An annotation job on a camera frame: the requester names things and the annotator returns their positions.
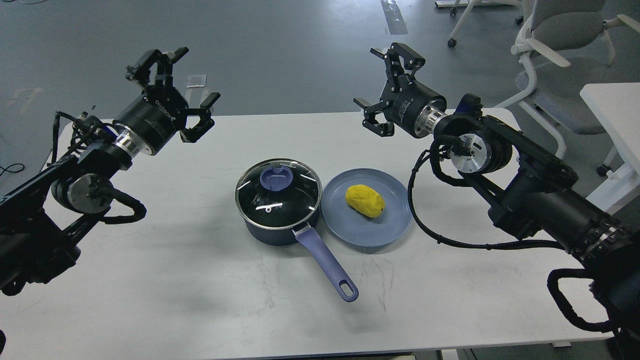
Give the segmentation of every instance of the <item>lid knob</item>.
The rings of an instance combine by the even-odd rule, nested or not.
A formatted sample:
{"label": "lid knob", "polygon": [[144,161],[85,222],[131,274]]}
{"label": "lid knob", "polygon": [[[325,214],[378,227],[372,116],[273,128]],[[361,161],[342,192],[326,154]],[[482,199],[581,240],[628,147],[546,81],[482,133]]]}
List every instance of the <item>lid knob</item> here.
{"label": "lid knob", "polygon": [[268,167],[260,174],[260,184],[267,190],[279,192],[286,189],[293,181],[293,172],[288,166]]}

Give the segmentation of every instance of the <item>glass lid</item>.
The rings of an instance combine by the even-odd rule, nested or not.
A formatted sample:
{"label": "glass lid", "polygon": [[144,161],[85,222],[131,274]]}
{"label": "glass lid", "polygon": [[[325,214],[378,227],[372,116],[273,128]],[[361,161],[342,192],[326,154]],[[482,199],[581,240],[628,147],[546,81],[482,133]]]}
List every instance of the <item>glass lid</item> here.
{"label": "glass lid", "polygon": [[283,229],[307,221],[320,206],[317,174],[291,159],[252,166],[236,186],[236,205],[245,220],[264,229]]}

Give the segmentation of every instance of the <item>yellow sponge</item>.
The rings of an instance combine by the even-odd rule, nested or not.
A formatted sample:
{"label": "yellow sponge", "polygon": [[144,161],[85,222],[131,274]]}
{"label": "yellow sponge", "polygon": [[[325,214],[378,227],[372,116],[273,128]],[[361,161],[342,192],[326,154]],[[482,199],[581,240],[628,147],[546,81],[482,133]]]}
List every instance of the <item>yellow sponge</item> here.
{"label": "yellow sponge", "polygon": [[367,185],[350,186],[344,194],[344,199],[349,206],[370,218],[378,217],[385,209],[385,199]]}

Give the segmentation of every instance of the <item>white desk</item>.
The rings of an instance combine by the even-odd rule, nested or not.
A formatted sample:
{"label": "white desk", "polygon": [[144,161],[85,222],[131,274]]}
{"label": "white desk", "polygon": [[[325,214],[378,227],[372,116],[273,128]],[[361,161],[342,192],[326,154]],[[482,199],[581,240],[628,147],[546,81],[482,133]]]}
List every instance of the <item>white desk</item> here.
{"label": "white desk", "polygon": [[[515,123],[508,110],[488,113]],[[292,357],[605,337],[570,325],[547,292],[552,269],[579,267],[564,252],[454,249],[414,223],[403,238],[366,254],[320,221],[318,231],[360,290],[358,300],[344,302],[300,244],[252,238],[234,202],[237,180],[253,164],[285,156],[311,166],[324,184],[356,167],[406,184],[431,137],[398,129],[379,138],[359,113],[215,119],[198,143],[174,138],[112,178],[146,205],[145,219],[99,224],[79,244],[75,267],[0,300],[3,359]],[[444,235],[510,240],[491,225],[475,191],[443,184],[427,167],[415,199],[425,223]],[[74,218],[55,202],[46,210],[59,224]],[[602,321],[587,283],[567,281],[563,290],[578,314]]]}
{"label": "white desk", "polygon": [[587,84],[580,96],[625,162],[587,197],[613,214],[640,194],[640,83]]}

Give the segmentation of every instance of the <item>white chair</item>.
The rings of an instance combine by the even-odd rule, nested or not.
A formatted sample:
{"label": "white chair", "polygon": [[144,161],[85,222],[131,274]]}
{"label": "white chair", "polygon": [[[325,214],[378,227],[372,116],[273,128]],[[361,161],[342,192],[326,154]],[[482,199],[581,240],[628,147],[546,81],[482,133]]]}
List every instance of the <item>white chair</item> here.
{"label": "white chair", "polygon": [[[467,17],[471,13],[471,10],[474,6],[480,6],[485,4],[504,4],[504,5],[513,5],[519,6],[522,8],[522,16],[516,19],[516,24],[520,25],[526,20],[531,14],[531,7],[529,6],[529,0],[492,0],[492,1],[483,1],[483,0],[469,0],[467,7],[465,8],[465,12],[462,13],[460,20],[456,23],[456,27],[453,28],[453,31],[449,35],[449,41],[447,41],[447,46],[455,47],[458,44],[456,40],[456,36],[458,32],[462,28],[462,24],[465,23]],[[455,16],[458,13],[458,6],[460,5],[460,0],[456,0],[451,8],[451,16]]]}
{"label": "white chair", "polygon": [[[564,138],[556,129],[558,125],[577,134],[605,132],[580,98],[584,85],[638,81],[610,68],[615,50],[607,29],[627,25],[640,31],[640,24],[626,15],[603,21],[600,13],[603,5],[604,0],[537,0],[531,16],[516,37],[515,45],[511,47],[511,53],[520,57],[525,69],[516,77],[516,85],[521,91],[496,107],[505,108],[518,103],[556,139],[558,158],[566,153]],[[557,52],[580,49],[597,38],[604,41],[608,52],[605,64],[585,56],[566,59]],[[534,66],[531,58],[537,55],[542,55],[549,62]],[[601,176],[610,170],[616,153],[613,147],[604,164],[598,168]]]}

